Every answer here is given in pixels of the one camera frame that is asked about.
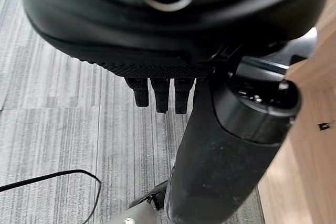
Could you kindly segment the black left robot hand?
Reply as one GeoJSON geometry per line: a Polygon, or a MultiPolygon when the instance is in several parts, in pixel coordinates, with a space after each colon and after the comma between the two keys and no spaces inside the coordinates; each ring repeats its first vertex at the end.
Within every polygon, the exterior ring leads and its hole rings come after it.
{"type": "Polygon", "coordinates": [[[310,58],[326,0],[22,0],[45,41],[123,77],[137,106],[194,104],[168,181],[171,223],[222,223],[255,189],[302,106],[288,68],[310,58]]]}

